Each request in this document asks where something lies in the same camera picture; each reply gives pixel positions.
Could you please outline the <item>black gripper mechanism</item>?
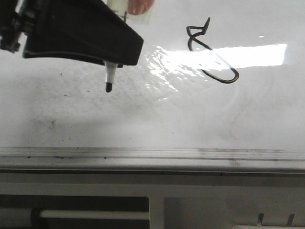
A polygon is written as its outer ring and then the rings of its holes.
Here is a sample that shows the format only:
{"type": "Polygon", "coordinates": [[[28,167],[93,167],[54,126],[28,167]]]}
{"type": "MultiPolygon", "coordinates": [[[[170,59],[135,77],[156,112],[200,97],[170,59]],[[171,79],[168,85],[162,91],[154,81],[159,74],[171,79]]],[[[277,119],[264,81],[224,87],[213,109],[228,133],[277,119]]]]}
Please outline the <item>black gripper mechanism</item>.
{"type": "Polygon", "coordinates": [[[66,58],[135,66],[143,38],[101,0],[0,1],[0,49],[24,58],[66,58]]]}

